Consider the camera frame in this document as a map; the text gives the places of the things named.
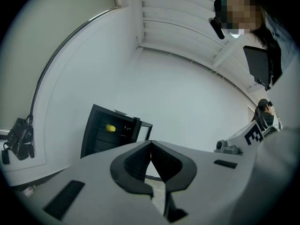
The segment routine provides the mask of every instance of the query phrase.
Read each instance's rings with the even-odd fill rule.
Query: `woman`
[[[298,59],[300,39],[296,21],[298,0],[215,0],[216,19],[222,28],[237,34],[253,33],[268,47],[276,41],[281,49],[281,70]]]
[[[266,130],[269,126],[275,126],[280,129],[280,123],[276,116],[273,115],[272,103],[266,99],[261,99],[255,109],[252,121],[256,120],[258,126],[262,131]]]

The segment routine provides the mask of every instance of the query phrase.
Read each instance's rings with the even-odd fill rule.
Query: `white wall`
[[[98,18],[56,56],[34,109],[34,144],[44,147],[46,164],[4,172],[11,186],[50,175],[80,159],[92,105],[114,108],[123,71],[136,51],[131,17],[132,10],[126,7]]]
[[[0,128],[26,118],[38,78],[57,47],[114,0],[29,0],[0,49]]]
[[[211,151],[248,124],[250,100],[206,67],[144,49],[122,81],[117,110],[152,123],[151,140]],[[148,175],[158,176],[153,166]]]
[[[254,117],[254,113],[255,113],[254,111],[248,107],[248,122],[249,122],[249,123],[251,122],[251,120],[252,120],[253,117]]]

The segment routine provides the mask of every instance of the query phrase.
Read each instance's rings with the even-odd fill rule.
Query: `white robot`
[[[298,169],[299,77],[294,61],[268,93],[285,127],[280,132],[264,138],[253,121],[217,142],[215,152],[144,141],[92,154],[44,184],[26,206],[44,224],[256,224]],[[166,187],[163,216],[144,183],[150,161]]]

